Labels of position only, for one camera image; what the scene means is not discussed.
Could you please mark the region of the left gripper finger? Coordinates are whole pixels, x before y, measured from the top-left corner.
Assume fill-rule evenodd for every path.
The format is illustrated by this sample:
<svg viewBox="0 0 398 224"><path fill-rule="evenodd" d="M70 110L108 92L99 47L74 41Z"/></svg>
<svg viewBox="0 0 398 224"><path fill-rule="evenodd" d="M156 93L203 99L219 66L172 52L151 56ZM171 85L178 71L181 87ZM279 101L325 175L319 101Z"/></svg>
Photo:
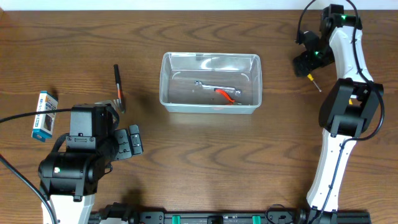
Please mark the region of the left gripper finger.
<svg viewBox="0 0 398 224"><path fill-rule="evenodd" d="M136 124L129 126L130 140L131 140L131 152L133 154L142 154L144 152L139 127Z"/></svg>
<svg viewBox="0 0 398 224"><path fill-rule="evenodd" d="M118 149L115 159L129 159L132 157L131 141L127 129L115 130L114 137L118 142Z"/></svg>

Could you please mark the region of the slim black yellow screwdriver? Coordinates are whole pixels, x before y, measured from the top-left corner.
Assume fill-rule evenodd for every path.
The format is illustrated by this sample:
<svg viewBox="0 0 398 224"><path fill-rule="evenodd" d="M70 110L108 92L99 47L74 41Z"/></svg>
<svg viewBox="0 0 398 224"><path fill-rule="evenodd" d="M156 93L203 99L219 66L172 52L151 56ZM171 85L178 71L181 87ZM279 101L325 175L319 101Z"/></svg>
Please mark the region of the slim black yellow screwdriver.
<svg viewBox="0 0 398 224"><path fill-rule="evenodd" d="M309 73L307 75L307 78L316 86L316 88L318 89L319 92L322 92L322 89L318 86L318 84L316 83L315 79L313 78L312 74Z"/></svg>

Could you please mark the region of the silver offset wrench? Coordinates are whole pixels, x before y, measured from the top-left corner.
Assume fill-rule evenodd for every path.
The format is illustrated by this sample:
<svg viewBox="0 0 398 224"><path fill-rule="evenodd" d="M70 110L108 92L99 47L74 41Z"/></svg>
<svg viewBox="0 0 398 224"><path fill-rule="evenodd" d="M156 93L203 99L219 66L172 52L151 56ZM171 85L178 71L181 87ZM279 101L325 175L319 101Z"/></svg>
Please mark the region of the silver offset wrench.
<svg viewBox="0 0 398 224"><path fill-rule="evenodd" d="M232 87L232 86L221 86L221 85L210 85L210 84L205 84L201 81L195 80L194 81L195 85L202 87L203 89L207 90L224 90L229 93L234 93L236 96L240 96L241 93L243 92L242 90Z"/></svg>

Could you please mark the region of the red handled pliers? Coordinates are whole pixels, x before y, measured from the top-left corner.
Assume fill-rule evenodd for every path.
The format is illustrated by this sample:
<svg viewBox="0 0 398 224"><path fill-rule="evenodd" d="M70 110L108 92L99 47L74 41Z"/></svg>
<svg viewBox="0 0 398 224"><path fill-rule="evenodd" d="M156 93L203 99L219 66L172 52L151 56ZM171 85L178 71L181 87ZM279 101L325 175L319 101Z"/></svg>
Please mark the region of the red handled pliers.
<svg viewBox="0 0 398 224"><path fill-rule="evenodd" d="M239 102L237 102L236 100L232 99L232 97L230 97L227 92L225 92L222 89L215 89L215 92L222 95L226 100L228 100L227 105L241 105Z"/></svg>

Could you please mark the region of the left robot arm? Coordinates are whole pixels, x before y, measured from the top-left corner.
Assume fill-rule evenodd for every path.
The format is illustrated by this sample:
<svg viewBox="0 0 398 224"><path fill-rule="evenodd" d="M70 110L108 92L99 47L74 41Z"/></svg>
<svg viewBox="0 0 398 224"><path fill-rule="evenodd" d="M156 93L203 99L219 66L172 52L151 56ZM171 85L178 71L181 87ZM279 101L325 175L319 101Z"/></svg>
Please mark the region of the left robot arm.
<svg viewBox="0 0 398 224"><path fill-rule="evenodd" d="M79 128L65 136L66 151L55 146L39 165L40 191L60 223L88 223L98 182L113 162L143 153L139 127L113 130L111 125Z"/></svg>

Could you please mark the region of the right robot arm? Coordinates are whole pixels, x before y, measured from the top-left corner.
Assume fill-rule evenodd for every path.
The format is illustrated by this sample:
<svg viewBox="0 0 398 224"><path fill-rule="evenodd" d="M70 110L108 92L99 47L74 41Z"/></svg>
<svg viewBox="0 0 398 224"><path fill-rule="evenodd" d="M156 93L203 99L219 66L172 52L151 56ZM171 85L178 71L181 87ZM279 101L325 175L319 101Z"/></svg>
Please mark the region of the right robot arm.
<svg viewBox="0 0 398 224"><path fill-rule="evenodd" d="M380 130L385 106L383 85L370 75L362 48L363 26L358 14L345 14L344 7L330 4L320 18L320 35L297 31L296 43L305 51L293 59L296 76L310 77L311 72L332 63L336 83L321 105L318 123L323 129L321 158L315 180L307 194L307 203L318 215L338 209L338 195L349 155L369 127L376 110L381 111Z"/></svg>

